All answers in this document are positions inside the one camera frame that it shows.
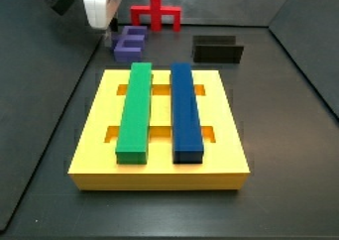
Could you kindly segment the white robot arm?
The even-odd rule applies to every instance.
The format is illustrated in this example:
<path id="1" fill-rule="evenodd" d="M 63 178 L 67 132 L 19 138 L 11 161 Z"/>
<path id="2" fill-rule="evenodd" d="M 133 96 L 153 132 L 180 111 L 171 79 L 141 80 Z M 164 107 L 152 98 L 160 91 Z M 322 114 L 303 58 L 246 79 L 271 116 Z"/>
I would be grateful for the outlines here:
<path id="1" fill-rule="evenodd" d="M 93 29 L 105 30 L 113 21 L 121 0 L 84 0 L 84 12 L 88 24 Z M 75 0 L 47 0 L 52 10 L 64 15 Z"/>

